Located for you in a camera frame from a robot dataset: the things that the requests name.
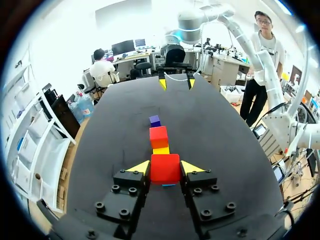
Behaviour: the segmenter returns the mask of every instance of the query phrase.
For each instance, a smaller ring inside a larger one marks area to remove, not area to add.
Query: cabinet
[[[238,71],[248,72],[249,65],[228,56],[214,57],[211,84],[219,91],[220,86],[236,85]]]

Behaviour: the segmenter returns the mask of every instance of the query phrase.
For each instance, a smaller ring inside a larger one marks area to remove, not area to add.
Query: red block
[[[153,149],[168,147],[168,134],[165,126],[150,128],[150,142]]]
[[[176,184],[180,181],[178,154],[152,154],[150,179],[154,184]]]

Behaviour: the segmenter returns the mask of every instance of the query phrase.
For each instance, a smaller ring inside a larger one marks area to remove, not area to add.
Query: black pants
[[[240,109],[240,116],[245,120],[249,127],[257,121],[266,104],[267,98],[265,86],[260,86],[254,79],[247,82]]]

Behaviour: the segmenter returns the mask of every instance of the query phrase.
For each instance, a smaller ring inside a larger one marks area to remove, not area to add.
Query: water bottle
[[[82,111],[82,114],[85,118],[90,117],[94,111],[94,105],[91,101],[91,98],[84,96],[81,92],[77,92],[79,96],[77,98],[78,106]]]
[[[82,114],[81,109],[78,106],[77,102],[68,102],[68,106],[73,113],[75,119],[81,124],[84,121],[84,115]]]

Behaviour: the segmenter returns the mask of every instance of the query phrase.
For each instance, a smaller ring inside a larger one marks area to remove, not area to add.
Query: bolt
[[[97,202],[94,204],[94,206],[95,206],[95,209],[96,209],[98,212],[104,212],[104,211],[106,210],[105,205],[104,205],[102,202],[100,202],[100,201],[97,201]]]
[[[112,186],[112,192],[114,192],[114,193],[120,192],[120,186],[119,185],[113,185]]]
[[[130,217],[130,212],[128,209],[123,208],[119,211],[119,215],[122,219],[127,219],[128,217]]]
[[[225,210],[228,212],[233,212],[235,209],[236,209],[236,204],[232,201],[225,206]]]
[[[94,240],[94,239],[98,238],[99,234],[97,232],[95,232],[95,230],[89,229],[85,236],[87,239]]]
[[[202,189],[199,188],[199,187],[197,187],[197,188],[193,189],[193,193],[194,193],[195,195],[202,194]]]
[[[133,195],[136,195],[136,194],[137,194],[137,191],[138,191],[138,190],[137,190],[135,187],[130,187],[130,188],[129,188],[129,194],[132,195],[132,196],[133,196]]]
[[[218,192],[219,191],[219,187],[217,185],[212,185],[211,186],[211,190],[213,190],[214,192]]]
[[[247,236],[248,230],[246,228],[241,228],[236,234],[240,238],[244,238]]]
[[[88,230],[88,234],[89,234],[89,235],[95,235],[95,230],[89,229],[89,230]]]
[[[211,213],[211,210],[205,209],[205,210],[202,210],[202,211],[200,212],[200,215],[201,215],[201,217],[202,217],[203,219],[210,219],[212,213]]]

